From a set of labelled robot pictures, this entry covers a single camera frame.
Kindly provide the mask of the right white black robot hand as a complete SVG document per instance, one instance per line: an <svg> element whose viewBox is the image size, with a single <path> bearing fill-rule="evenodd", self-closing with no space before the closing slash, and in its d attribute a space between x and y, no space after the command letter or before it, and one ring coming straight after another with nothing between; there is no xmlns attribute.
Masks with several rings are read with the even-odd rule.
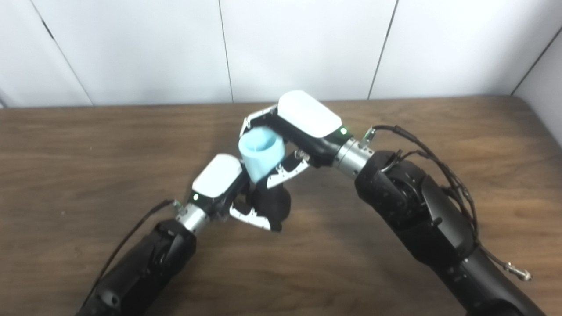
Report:
<svg viewBox="0 0 562 316"><path fill-rule="evenodd" d="M267 127L283 142L296 146L257 182L266 190L294 178L309 166L339 166L353 137L337 114L301 90L287 92L277 104L249 114L241 125L240 136L258 127Z"/></svg>

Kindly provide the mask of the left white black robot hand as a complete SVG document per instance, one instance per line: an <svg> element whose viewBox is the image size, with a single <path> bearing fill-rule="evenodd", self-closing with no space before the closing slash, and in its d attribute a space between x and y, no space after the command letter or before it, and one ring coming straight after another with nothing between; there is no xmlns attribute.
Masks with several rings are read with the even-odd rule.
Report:
<svg viewBox="0 0 562 316"><path fill-rule="evenodd" d="M263 230L281 232L280 223L237 201L248 187L249 175L241 160L230 154L217 154L193 181L184 212L177 220L195 235L208 223L229 217Z"/></svg>

